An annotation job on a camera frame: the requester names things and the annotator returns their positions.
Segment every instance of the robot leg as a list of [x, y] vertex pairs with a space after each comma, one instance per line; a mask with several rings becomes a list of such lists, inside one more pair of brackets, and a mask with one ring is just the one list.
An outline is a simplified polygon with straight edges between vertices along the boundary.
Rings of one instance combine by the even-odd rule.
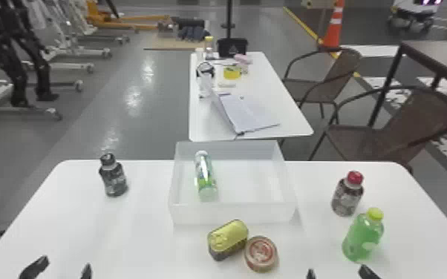
[[15, 37], [19, 46], [30, 56], [35, 65], [37, 85], [35, 93], [41, 102], [52, 102], [59, 98], [58, 94], [50, 91], [50, 65], [42, 57], [38, 42], [32, 40], [31, 36]]
[[0, 40], [0, 68], [13, 83], [10, 104], [13, 107], [30, 107], [26, 99], [27, 74], [8, 38]]

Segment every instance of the mobile robot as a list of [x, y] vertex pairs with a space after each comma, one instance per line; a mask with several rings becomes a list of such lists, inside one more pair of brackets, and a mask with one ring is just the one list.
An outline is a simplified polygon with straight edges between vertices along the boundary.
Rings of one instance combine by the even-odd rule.
[[395, 0], [388, 17], [390, 27], [411, 32], [428, 32], [443, 0]]

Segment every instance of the can lid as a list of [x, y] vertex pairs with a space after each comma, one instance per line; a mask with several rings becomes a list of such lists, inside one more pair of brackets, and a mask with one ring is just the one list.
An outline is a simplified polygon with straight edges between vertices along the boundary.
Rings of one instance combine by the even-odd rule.
[[102, 165], [113, 165], [116, 162], [116, 158], [112, 153], [106, 153], [100, 157], [100, 163]]
[[347, 175], [347, 181], [352, 184], [360, 185], [364, 180], [364, 176], [358, 171], [350, 171]]
[[247, 265], [256, 272], [271, 270], [278, 260], [274, 242], [263, 236], [252, 237], [246, 243], [244, 258]]
[[369, 208], [366, 215], [369, 216], [370, 219], [375, 221], [381, 221], [383, 219], [383, 211], [381, 209], [378, 209], [377, 207]]

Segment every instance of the plastic bottle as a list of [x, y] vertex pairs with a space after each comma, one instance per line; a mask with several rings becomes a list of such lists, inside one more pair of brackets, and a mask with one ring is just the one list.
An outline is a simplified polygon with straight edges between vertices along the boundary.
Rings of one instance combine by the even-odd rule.
[[373, 251], [383, 236], [382, 219], [383, 211], [375, 207], [357, 216], [342, 244], [343, 254], [348, 259], [356, 262]]
[[194, 157], [196, 170], [196, 186], [202, 202], [212, 202], [218, 199], [218, 190], [213, 177], [212, 161], [206, 151], [198, 151]]
[[105, 194], [109, 197], [118, 197], [126, 192], [126, 184], [123, 166], [116, 161], [112, 153], [106, 153], [100, 157], [99, 174], [104, 182]]
[[359, 204], [364, 188], [364, 177], [358, 171], [350, 171], [346, 178], [339, 181], [331, 200], [331, 208], [342, 217], [352, 216]]
[[206, 60], [214, 59], [213, 56], [213, 36], [204, 37], [204, 52], [206, 54]]

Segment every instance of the yellow pallet jack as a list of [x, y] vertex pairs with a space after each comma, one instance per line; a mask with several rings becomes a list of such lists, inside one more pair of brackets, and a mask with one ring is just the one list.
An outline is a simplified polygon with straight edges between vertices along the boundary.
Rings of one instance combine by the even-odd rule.
[[[106, 0], [111, 12], [99, 10], [94, 0], [87, 0], [88, 15], [86, 16], [89, 24], [98, 28], [110, 29], [132, 29], [135, 33], [139, 30], [156, 30], [158, 21], [166, 21], [170, 16], [122, 16], [114, 6], [112, 0]], [[141, 24], [136, 22], [156, 21], [156, 24]]]

